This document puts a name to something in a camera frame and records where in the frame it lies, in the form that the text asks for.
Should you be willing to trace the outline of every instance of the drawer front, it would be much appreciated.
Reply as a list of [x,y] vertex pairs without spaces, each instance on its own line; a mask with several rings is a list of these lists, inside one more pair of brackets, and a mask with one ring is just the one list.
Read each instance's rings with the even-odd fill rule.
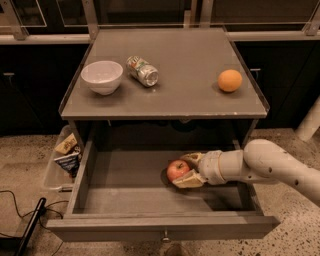
[[208,239],[260,239],[279,224],[274,217],[220,216],[162,219],[65,219],[48,227],[63,241],[171,241]]

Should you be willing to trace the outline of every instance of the orange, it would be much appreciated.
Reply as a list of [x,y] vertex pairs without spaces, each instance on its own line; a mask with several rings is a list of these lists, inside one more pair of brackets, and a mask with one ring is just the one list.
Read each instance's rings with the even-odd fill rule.
[[225,92],[234,92],[241,84],[242,76],[237,70],[225,70],[218,77],[219,88]]

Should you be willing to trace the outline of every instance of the crushed can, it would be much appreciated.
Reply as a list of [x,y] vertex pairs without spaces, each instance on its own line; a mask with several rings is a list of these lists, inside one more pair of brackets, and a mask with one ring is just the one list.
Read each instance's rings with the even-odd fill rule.
[[158,82],[158,70],[140,56],[131,56],[127,59],[127,70],[145,87],[151,87]]

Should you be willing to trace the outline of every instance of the bowl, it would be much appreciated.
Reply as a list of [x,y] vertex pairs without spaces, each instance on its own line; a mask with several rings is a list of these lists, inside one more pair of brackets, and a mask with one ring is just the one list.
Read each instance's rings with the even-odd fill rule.
[[122,66],[114,61],[97,61],[85,66],[81,78],[94,92],[101,95],[113,93],[120,85]]

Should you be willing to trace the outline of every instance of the apple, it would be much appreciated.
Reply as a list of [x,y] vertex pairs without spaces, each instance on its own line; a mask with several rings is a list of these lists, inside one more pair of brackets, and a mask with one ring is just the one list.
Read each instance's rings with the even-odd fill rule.
[[170,182],[173,180],[182,177],[187,172],[190,171],[190,167],[187,162],[184,160],[174,160],[172,161],[167,168],[167,177]]

